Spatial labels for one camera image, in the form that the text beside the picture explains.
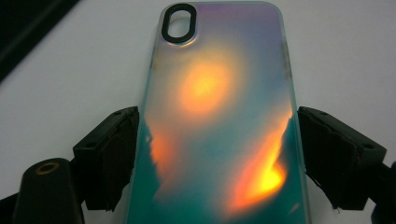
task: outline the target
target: phone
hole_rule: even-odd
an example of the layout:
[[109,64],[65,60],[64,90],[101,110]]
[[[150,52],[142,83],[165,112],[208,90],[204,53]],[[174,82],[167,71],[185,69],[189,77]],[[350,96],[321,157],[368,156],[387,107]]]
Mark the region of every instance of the phone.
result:
[[[184,34],[169,34],[187,14]],[[128,223],[310,223],[280,11],[181,3],[159,22]]]

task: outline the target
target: iridescent phone case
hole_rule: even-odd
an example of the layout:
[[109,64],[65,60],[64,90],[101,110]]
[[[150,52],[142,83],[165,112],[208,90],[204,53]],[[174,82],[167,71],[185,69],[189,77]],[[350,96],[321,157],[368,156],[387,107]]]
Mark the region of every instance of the iridescent phone case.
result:
[[[168,32],[177,11],[190,30]],[[128,223],[310,223],[289,56],[268,3],[160,18]]]

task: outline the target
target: phone case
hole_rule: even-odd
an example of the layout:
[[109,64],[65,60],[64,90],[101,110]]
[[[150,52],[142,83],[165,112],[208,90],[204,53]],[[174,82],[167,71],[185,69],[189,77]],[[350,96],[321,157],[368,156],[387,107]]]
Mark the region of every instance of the phone case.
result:
[[[190,14],[180,37],[168,29]],[[310,223],[289,56],[268,3],[160,18],[128,223]]]

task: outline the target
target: black object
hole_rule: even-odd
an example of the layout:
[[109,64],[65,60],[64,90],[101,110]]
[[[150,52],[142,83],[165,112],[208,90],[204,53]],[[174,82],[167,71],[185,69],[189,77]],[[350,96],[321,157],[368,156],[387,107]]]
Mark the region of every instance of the black object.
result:
[[119,110],[73,147],[79,188],[90,210],[113,210],[134,168],[137,107]]
[[42,161],[25,171],[14,223],[84,223],[69,161]]
[[377,213],[396,221],[396,167],[382,163],[387,150],[325,112],[300,107],[298,116],[306,174],[332,206],[362,210],[371,198]]
[[77,1],[0,1],[0,82]]
[[[168,34],[171,16],[177,11],[188,11],[191,15],[189,31],[181,37],[173,37]],[[195,7],[193,7],[192,5],[182,3],[169,7],[165,11],[165,15],[163,16],[163,28],[161,30],[163,38],[166,41],[174,44],[180,44],[190,40],[195,35],[196,18],[197,18],[197,11],[195,10]]]
[[114,211],[134,168],[138,123],[137,106],[119,110],[74,147],[72,161],[30,167],[20,192],[0,201],[0,223],[84,223],[83,201],[90,210]]

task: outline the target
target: white background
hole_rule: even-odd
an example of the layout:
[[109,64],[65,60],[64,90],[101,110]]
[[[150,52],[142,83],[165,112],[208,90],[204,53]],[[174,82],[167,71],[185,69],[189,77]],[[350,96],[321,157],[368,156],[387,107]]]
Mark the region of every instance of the white background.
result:
[[[324,110],[396,161],[396,1],[274,0],[283,13],[297,105]],[[0,199],[31,165],[73,158],[72,147],[111,112],[142,105],[156,25],[174,1],[82,0],[0,84]],[[371,223],[374,208],[334,211],[308,180],[314,224]],[[123,223],[115,213],[86,222]]]

